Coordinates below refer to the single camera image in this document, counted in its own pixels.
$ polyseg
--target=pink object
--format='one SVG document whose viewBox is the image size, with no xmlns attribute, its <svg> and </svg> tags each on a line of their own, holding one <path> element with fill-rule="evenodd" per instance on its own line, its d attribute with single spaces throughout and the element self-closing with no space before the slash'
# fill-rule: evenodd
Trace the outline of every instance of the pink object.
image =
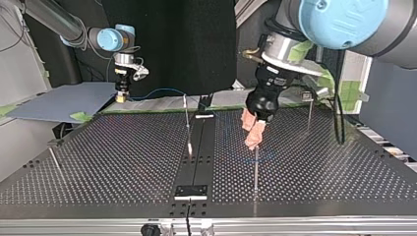
<svg viewBox="0 0 417 236">
<path fill-rule="evenodd" d="M 249 132 L 248 138 L 246 138 L 245 145 L 249 147 L 249 150 L 254 150 L 263 140 L 263 132 L 267 123 L 265 121 L 258 121 Z"/>
<path fill-rule="evenodd" d="M 252 115 L 251 112 L 249 112 L 248 109 L 245 108 L 243 110 L 241 120 L 243 122 L 242 128 L 246 131 L 251 131 L 255 125 L 257 117 Z"/>
</svg>

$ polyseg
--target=black curtain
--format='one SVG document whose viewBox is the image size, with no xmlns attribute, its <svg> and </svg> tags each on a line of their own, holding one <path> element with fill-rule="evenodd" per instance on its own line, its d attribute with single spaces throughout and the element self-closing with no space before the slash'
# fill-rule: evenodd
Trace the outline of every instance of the black curtain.
<svg viewBox="0 0 417 236">
<path fill-rule="evenodd" d="M 229 89 L 236 79 L 233 0 L 102 0 L 111 27 L 135 27 L 149 76 L 132 96 L 157 88 L 187 94 Z"/>
</svg>

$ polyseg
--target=perforated metal table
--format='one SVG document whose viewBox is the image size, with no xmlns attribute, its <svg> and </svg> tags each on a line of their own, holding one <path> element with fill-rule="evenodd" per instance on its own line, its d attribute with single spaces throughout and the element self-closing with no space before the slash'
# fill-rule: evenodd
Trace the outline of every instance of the perforated metal table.
<svg viewBox="0 0 417 236">
<path fill-rule="evenodd" d="M 385 225 L 408 218 L 415 229 L 417 174 L 352 127 L 339 146 L 331 112 L 321 109 L 310 129 L 308 109 L 278 112 L 265 131 L 255 198 L 254 154 L 240 116 L 194 119 L 188 156 L 183 113 L 99 115 L 56 149 L 61 168 L 46 151 L 0 184 L 0 234 L 20 219 L 247 224 L 353 215 L 384 217 Z M 193 185 L 208 186 L 206 201 L 174 201 L 178 186 Z"/>
</svg>

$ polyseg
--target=blue mat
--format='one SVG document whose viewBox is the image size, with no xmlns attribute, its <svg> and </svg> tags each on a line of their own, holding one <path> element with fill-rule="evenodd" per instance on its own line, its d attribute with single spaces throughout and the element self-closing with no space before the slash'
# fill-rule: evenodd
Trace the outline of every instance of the blue mat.
<svg viewBox="0 0 417 236">
<path fill-rule="evenodd" d="M 7 114 L 8 117 L 67 122 L 82 121 L 70 117 L 76 112 L 95 114 L 116 92 L 113 83 L 82 83 L 55 88 Z"/>
</svg>

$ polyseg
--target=mounting hole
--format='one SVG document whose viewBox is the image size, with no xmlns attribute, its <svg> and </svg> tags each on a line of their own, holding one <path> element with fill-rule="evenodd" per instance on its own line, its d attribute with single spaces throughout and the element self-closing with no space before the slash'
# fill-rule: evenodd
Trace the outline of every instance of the mounting hole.
<svg viewBox="0 0 417 236">
<path fill-rule="evenodd" d="M 327 6 L 328 6 L 328 2 L 327 2 L 327 1 L 325 1 L 325 0 L 320 1 L 320 2 L 317 4 L 317 8 L 318 8 L 318 9 L 320 9 L 320 10 L 325 9 Z"/>
<path fill-rule="evenodd" d="M 345 41 L 343 43 L 343 45 L 341 45 L 341 46 L 344 47 L 344 48 L 351 47 L 352 46 L 352 41 Z"/>
</svg>

